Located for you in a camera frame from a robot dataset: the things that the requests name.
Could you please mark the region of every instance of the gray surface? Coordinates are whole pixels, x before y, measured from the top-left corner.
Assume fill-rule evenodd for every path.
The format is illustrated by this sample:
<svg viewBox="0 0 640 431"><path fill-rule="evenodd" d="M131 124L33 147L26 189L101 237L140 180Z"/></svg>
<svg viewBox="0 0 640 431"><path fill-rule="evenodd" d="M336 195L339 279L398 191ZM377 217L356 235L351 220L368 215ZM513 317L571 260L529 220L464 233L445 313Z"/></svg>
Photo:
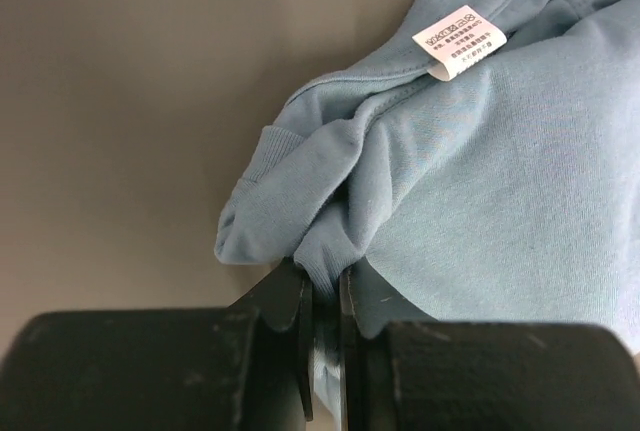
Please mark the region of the gray surface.
<svg viewBox="0 0 640 431"><path fill-rule="evenodd" d="M411 0L0 0L0 350L52 309L225 305L216 262L261 127Z"/></svg>

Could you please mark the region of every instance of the light blue sweatshirt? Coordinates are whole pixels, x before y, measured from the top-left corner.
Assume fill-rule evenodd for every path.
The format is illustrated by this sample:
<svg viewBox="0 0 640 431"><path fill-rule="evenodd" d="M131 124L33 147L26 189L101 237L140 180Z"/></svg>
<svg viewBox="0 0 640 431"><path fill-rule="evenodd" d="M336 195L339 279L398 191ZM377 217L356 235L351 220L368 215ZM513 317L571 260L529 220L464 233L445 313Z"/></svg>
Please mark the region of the light blue sweatshirt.
<svg viewBox="0 0 640 431"><path fill-rule="evenodd" d="M411 37L463 5L509 40L439 82ZM416 0L264 129L216 253L293 256L327 299L366 256L435 318L598 323L639 352L640 0Z"/></svg>

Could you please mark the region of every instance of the white label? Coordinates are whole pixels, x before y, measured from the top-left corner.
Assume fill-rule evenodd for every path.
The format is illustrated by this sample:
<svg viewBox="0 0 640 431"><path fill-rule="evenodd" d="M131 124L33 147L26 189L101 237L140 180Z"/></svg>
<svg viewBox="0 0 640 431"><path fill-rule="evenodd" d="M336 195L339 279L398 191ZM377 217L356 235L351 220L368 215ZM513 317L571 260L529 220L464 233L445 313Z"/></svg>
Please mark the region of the white label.
<svg viewBox="0 0 640 431"><path fill-rule="evenodd" d="M507 37L469 6L463 6L413 37L440 61L429 74L451 81L507 42Z"/></svg>

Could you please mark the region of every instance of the sweatshirt cuff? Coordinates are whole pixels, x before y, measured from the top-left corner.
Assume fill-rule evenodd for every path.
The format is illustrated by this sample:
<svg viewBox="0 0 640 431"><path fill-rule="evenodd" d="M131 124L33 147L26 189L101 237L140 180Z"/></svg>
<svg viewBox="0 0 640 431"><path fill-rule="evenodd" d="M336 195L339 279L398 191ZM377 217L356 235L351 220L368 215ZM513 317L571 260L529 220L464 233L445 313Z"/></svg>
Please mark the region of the sweatshirt cuff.
<svg viewBox="0 0 640 431"><path fill-rule="evenodd" d="M266 126L262 130L256 151L242 177L253 182L260 181L304 140L302 136L286 129Z"/></svg>

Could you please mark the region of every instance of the care label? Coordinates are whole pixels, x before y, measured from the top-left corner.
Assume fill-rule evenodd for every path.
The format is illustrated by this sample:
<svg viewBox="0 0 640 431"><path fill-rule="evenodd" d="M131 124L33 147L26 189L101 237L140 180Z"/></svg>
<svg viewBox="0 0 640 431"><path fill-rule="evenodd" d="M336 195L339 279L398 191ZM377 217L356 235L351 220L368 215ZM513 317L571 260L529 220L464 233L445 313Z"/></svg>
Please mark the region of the care label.
<svg viewBox="0 0 640 431"><path fill-rule="evenodd" d="M463 6L420 31L413 40L440 61L429 74L451 81L506 43L507 37L469 6Z"/></svg>

